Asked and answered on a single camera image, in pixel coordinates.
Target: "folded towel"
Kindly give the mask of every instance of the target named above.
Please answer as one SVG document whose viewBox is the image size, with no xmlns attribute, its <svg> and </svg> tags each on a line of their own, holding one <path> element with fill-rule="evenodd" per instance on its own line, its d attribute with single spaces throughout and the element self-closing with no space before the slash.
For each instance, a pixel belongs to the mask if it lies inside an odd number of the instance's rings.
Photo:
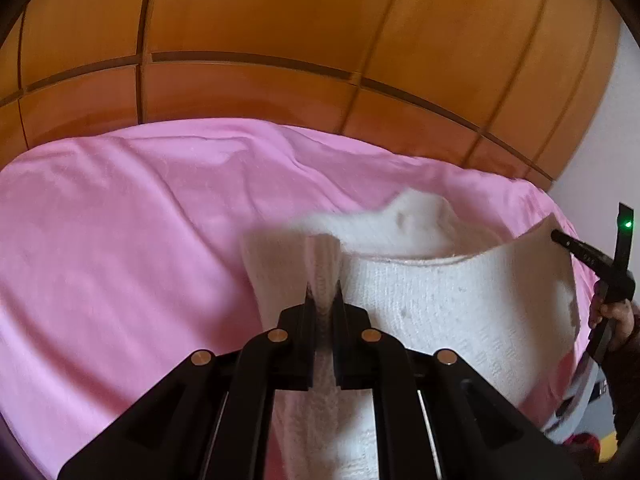
<svg viewBox="0 0 640 480">
<path fill-rule="evenodd" d="M 407 348 L 452 348 L 512 403 L 572 348 L 579 329 L 569 254 L 549 216 L 499 245 L 442 197 L 408 190 L 379 212 L 317 214 L 247 235 L 242 257 L 265 330 L 310 283 L 319 315 L 314 387 L 277 392 L 273 425 L 287 477 L 374 479 L 370 392 L 335 386 L 328 319 L 335 285 Z"/>
</svg>

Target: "person's hand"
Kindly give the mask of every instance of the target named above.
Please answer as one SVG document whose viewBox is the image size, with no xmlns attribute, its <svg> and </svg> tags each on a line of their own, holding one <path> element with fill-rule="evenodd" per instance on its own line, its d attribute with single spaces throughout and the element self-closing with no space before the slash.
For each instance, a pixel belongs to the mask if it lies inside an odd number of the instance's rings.
<svg viewBox="0 0 640 480">
<path fill-rule="evenodd" d="M 634 331 L 636 324 L 634 311 L 629 300 L 610 304 L 602 303 L 604 296 L 602 289 L 600 282 L 597 282 L 589 308 L 589 327 L 595 328 L 604 317 L 615 319 L 618 323 L 609 343 L 609 351 L 614 352 L 626 343 Z"/>
</svg>

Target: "wooden panel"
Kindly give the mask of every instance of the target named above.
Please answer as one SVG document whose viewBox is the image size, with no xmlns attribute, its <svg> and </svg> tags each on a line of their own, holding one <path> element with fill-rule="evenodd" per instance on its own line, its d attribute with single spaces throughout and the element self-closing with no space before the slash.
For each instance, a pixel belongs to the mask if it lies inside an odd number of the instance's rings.
<svg viewBox="0 0 640 480">
<path fill-rule="evenodd" d="M 331 132 L 355 90 L 327 76 L 250 64 L 153 63 L 143 76 L 146 122 L 246 117 Z"/>
<path fill-rule="evenodd" d="M 527 158 L 551 134 L 588 55 L 598 0 L 547 0 L 521 70 L 489 131 Z"/>
<path fill-rule="evenodd" d="M 402 155 L 461 164 L 476 133 L 424 108 L 360 90 L 344 134 Z"/>
<path fill-rule="evenodd" d="M 474 170 L 498 173 L 510 178 L 522 178 L 529 169 L 515 155 L 484 137 L 480 139 L 466 166 Z"/>
<path fill-rule="evenodd" d="M 66 79 L 25 95 L 20 108 L 30 147 L 133 126 L 138 123 L 136 69 L 125 66 Z"/>
<path fill-rule="evenodd" d="M 216 50 L 357 70 L 388 0 L 154 0 L 152 52 Z"/>
<path fill-rule="evenodd" d="M 366 77 L 485 126 L 542 0 L 396 0 Z"/>
<path fill-rule="evenodd" d="M 530 183 L 534 186 L 539 187 L 542 191 L 549 191 L 553 182 L 549 180 L 546 176 L 544 176 L 539 171 L 531 168 L 525 177 Z"/>
<path fill-rule="evenodd" d="M 0 46 L 0 100 L 17 92 L 18 87 L 18 42 L 22 16 L 14 23 L 9 35 Z"/>
<path fill-rule="evenodd" d="M 27 150 L 18 101 L 0 108 L 0 169 Z"/>
<path fill-rule="evenodd" d="M 536 161 L 552 177 L 560 176 L 587 131 L 609 81 L 619 36 L 620 16 L 609 0 L 603 0 L 595 42 L 580 85 Z"/>
<path fill-rule="evenodd" d="M 22 83 L 136 53 L 142 0 L 31 0 L 22 34 Z"/>
</svg>

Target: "sleeve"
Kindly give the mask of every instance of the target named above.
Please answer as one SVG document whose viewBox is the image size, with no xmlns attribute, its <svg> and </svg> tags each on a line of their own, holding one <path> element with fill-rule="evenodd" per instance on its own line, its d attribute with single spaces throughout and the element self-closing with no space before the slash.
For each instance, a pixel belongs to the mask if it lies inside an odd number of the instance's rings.
<svg viewBox="0 0 640 480">
<path fill-rule="evenodd" d="M 634 331 L 627 342 L 615 352 L 608 352 L 602 362 L 613 401 L 618 443 L 625 439 L 640 412 L 640 315 L 636 312 L 634 318 Z"/>
</svg>

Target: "gold screw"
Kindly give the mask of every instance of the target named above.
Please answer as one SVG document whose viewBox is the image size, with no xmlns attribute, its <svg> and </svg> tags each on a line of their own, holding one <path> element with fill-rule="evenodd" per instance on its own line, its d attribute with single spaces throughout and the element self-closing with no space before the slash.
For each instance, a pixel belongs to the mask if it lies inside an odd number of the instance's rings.
<svg viewBox="0 0 640 480">
<path fill-rule="evenodd" d="M 211 352 L 206 350 L 198 350 L 191 354 L 191 362 L 196 366 L 204 366 L 211 362 Z"/>
<path fill-rule="evenodd" d="M 376 330 L 375 328 L 367 328 L 362 331 L 360 337 L 366 341 L 367 343 L 377 343 L 382 339 L 382 334 L 380 330 Z"/>
<path fill-rule="evenodd" d="M 447 366 L 455 364 L 458 360 L 458 354 L 456 354 L 453 350 L 449 350 L 448 348 L 440 350 L 437 357 L 438 361 Z"/>
<path fill-rule="evenodd" d="M 287 340 L 289 334 L 286 330 L 283 330 L 281 328 L 274 328 L 267 334 L 267 337 L 272 343 L 282 343 L 283 341 Z"/>
</svg>

